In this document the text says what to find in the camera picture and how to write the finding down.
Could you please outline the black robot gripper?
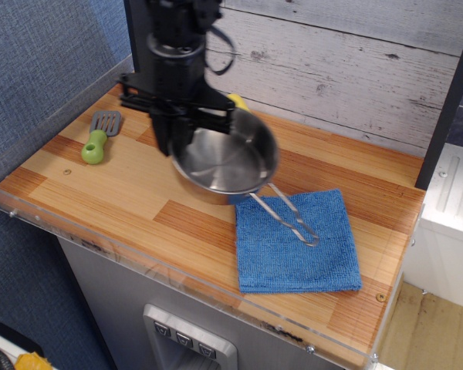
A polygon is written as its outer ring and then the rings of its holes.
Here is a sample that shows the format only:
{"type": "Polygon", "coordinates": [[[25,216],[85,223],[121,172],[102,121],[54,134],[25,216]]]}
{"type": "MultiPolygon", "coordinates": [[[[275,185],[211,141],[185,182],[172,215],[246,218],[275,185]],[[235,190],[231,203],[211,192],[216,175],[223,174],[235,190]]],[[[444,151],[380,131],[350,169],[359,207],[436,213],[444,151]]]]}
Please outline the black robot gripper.
{"type": "Polygon", "coordinates": [[[235,104],[205,79],[205,35],[163,43],[147,37],[148,65],[120,77],[122,105],[149,113],[157,146],[171,155],[171,144],[189,144],[198,128],[230,133],[235,104]]]}

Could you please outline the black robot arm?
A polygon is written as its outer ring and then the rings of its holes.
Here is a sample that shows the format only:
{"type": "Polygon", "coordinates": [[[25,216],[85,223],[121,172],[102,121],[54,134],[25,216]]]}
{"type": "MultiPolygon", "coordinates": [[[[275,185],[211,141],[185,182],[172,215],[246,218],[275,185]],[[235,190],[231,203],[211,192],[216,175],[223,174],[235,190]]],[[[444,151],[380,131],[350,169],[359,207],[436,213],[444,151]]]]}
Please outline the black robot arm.
{"type": "Polygon", "coordinates": [[[134,71],[120,76],[123,106],[149,114],[158,149],[190,143],[198,128],[230,133],[235,104],[205,80],[207,34],[231,40],[214,27],[219,1],[127,1],[125,11],[134,71]]]}

